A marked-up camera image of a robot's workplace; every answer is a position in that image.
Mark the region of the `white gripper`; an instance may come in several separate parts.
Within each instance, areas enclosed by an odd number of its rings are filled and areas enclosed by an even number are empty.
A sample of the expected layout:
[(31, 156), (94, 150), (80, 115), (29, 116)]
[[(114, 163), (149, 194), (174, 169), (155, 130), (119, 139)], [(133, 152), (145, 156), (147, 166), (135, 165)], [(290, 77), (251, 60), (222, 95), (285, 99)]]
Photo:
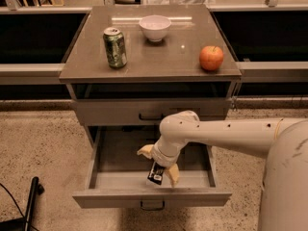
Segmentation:
[(179, 181), (179, 168), (175, 163), (179, 156), (179, 150), (169, 142), (157, 141), (154, 145), (147, 144), (137, 151), (137, 155), (153, 160), (161, 167), (166, 167), (170, 185), (174, 188)]

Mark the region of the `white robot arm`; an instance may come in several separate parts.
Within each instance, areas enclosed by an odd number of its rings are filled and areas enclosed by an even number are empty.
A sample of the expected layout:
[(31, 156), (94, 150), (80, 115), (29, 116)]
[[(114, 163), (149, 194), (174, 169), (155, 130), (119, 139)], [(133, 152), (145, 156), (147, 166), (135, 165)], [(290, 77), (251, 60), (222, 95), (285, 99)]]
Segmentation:
[(181, 149), (199, 142), (266, 159), (258, 231), (308, 231), (308, 120), (304, 118), (202, 121), (193, 111), (169, 115), (160, 138), (138, 153), (179, 179)]

